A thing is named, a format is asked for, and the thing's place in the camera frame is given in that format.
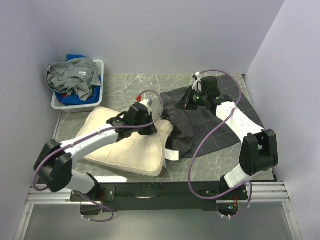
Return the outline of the cream pillow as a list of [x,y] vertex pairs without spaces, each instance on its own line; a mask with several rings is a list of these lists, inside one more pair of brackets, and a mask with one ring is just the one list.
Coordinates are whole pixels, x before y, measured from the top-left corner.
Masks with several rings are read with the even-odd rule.
[[106,145],[84,159],[129,173],[157,177],[165,160],[178,161],[180,157],[179,151],[166,148],[173,125],[161,119],[154,125],[156,134],[144,136],[135,132],[131,137]]

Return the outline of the dark grey checked pillowcase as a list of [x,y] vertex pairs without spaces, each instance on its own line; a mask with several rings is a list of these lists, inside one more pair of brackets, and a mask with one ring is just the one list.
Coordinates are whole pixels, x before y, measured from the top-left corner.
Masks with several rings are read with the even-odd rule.
[[[176,104],[186,90],[186,87],[182,87],[160,93],[163,101],[161,118],[173,125],[166,148],[179,151],[180,158],[192,158],[201,141],[222,122],[203,106],[196,110],[177,109]],[[239,142],[235,133],[227,125],[223,125],[203,144],[198,156],[220,151]]]

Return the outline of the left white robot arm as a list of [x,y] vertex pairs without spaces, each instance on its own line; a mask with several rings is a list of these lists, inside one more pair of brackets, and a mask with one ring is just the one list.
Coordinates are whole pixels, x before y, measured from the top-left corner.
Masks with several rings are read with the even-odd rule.
[[64,142],[48,141],[34,165],[34,176],[44,181],[45,190],[55,193],[70,189],[82,193],[88,201],[96,200],[101,184],[91,174],[73,170],[73,165],[102,147],[129,138],[133,133],[142,136],[157,133],[151,106],[151,99],[141,100],[95,131]]

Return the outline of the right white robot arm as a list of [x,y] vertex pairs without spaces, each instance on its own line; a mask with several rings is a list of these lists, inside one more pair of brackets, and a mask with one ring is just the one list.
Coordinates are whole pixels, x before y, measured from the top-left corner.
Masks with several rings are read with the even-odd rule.
[[189,87],[182,101],[184,110],[205,107],[227,125],[241,142],[238,165],[220,179],[219,193],[230,200],[237,194],[237,185],[275,167],[278,163],[277,136],[272,129],[264,129],[246,116],[229,96],[221,95],[214,76],[201,77]]

